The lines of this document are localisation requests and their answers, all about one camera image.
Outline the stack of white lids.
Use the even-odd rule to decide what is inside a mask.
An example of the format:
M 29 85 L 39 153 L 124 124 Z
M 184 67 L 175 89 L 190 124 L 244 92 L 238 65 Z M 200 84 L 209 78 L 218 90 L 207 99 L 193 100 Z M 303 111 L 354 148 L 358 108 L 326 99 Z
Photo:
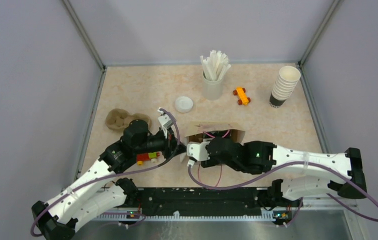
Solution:
M 182 114 L 188 113 L 193 108 L 193 101 L 187 96 L 179 96 L 174 101 L 175 109 Z

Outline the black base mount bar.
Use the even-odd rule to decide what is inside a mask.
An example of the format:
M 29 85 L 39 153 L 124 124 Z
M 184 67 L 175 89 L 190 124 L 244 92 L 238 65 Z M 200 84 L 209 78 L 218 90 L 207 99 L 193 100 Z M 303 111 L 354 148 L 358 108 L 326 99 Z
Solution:
M 230 190 L 146 187 L 132 193 L 121 207 L 139 210 L 150 217 L 171 216 L 175 212 L 183 217 L 241 217 L 259 216 L 275 208 L 293 210 L 299 204 L 299 200 L 287 200 L 275 190 L 257 187 Z

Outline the brown pulp cup carrier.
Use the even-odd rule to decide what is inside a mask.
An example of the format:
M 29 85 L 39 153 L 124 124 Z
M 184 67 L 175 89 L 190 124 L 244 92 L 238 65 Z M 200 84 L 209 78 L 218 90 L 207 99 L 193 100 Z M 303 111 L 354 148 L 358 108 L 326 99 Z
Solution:
M 148 115 L 141 113 L 130 114 L 128 111 L 120 108 L 112 109 L 107 114 L 105 125 L 110 130 L 123 132 L 133 120 L 143 120 L 147 122 L 149 128 L 152 125 L 151 118 Z

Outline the aluminium frame rail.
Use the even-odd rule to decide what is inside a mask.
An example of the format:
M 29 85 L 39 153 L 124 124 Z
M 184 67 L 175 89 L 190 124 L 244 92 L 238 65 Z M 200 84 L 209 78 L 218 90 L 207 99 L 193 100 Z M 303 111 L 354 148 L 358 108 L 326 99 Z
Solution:
M 75 166 L 76 169 L 73 172 L 73 177 L 72 177 L 73 181 L 78 179 L 79 176 L 81 175 L 81 171 L 82 171 L 82 168 L 83 168 L 83 163 L 84 163 L 84 159 L 85 159 L 85 155 L 86 155 L 86 151 L 87 151 L 87 147 L 88 147 L 88 143 L 89 143 L 89 139 L 90 139 L 90 134 L 91 134 L 92 127 L 93 127 L 94 118 L 95 118 L 95 115 L 96 115 L 101 91 L 102 91 L 103 84 L 104 84 L 105 77 L 106 77 L 106 72 L 107 72 L 107 66 L 104 66 L 104 68 L 101 70 L 101 75 L 100 75 L 99 81 L 96 85 L 93 99 L 90 102 L 88 119 L 86 121 L 85 128 L 84 128 L 83 135 L 82 135 L 82 141 L 80 143 L 80 146 L 79 146 L 78 152 L 77 152 L 77 158 L 76 158 L 77 162 L 76 162 L 76 166 Z

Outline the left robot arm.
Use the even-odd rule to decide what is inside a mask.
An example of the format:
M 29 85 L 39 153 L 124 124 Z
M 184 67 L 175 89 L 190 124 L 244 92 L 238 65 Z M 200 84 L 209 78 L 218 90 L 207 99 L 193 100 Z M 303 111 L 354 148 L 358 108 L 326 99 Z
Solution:
M 88 222 L 105 211 L 137 201 L 137 188 L 128 171 L 136 164 L 137 156 L 161 152 L 166 162 L 185 152 L 180 141 L 176 120 L 163 114 L 158 118 L 160 129 L 149 131 L 144 120 L 133 120 L 122 137 L 108 146 L 93 165 L 57 196 L 32 207 L 34 222 L 30 228 L 33 237 L 47 240 L 70 240 Z

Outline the red green toy car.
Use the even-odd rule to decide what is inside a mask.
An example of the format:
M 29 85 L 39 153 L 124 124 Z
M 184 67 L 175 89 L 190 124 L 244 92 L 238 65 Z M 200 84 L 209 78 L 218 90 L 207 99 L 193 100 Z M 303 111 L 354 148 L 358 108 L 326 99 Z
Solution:
M 150 152 L 150 153 L 140 153 L 136 155 L 136 164 L 141 166 L 144 162 L 158 162 L 158 158 L 160 157 L 160 152 Z

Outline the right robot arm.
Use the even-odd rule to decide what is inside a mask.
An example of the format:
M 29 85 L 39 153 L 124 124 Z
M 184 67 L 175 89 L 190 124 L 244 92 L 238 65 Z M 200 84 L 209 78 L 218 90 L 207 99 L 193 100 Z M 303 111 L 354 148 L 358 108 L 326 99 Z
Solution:
M 336 192 L 346 199 L 364 199 L 367 192 L 361 152 L 350 147 L 342 153 L 316 153 L 286 148 L 265 141 L 244 144 L 230 138 L 215 137 L 187 147 L 188 156 L 196 161 L 215 161 L 231 169 L 252 174 L 269 175 L 271 171 L 300 178 L 282 181 L 271 190 L 270 200 L 283 206 L 309 195 Z

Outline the white straw holder cup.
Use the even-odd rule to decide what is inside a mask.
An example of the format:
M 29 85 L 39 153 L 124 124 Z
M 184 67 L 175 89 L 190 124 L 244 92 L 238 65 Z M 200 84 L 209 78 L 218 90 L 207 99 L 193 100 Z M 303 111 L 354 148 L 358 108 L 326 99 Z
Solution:
M 203 73 L 202 96 L 209 101 L 215 101 L 221 97 L 222 92 L 223 79 L 211 81 L 206 79 L 205 73 Z

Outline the orange toy car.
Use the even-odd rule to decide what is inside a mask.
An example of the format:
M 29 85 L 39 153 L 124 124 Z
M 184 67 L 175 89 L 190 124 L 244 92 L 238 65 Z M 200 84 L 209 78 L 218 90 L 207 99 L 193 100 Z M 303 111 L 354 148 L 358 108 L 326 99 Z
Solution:
M 243 87 L 236 87 L 232 93 L 238 97 L 237 104 L 239 106 L 246 106 L 251 102 L 251 99 L 246 95 L 246 89 Z

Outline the stack of paper cups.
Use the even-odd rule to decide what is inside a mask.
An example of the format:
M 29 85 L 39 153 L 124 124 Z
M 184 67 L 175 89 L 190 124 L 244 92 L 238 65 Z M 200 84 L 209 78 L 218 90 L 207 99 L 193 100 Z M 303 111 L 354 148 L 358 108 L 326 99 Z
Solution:
M 269 98 L 273 108 L 279 108 L 292 95 L 301 78 L 300 71 L 293 66 L 284 66 L 279 69 L 276 81 Z

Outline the paper cakes gift bag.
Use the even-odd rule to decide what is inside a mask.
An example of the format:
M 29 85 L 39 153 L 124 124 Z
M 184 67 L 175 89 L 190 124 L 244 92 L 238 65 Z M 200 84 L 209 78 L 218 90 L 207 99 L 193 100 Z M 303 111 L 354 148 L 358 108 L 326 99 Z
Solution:
M 211 140 L 212 137 L 224 137 L 242 143 L 244 136 L 243 128 L 234 122 L 192 121 L 184 131 L 183 143 L 202 143 Z M 199 182 L 215 187 L 240 184 L 249 178 L 245 173 L 234 171 L 224 164 L 207 161 L 195 163 L 191 173 Z

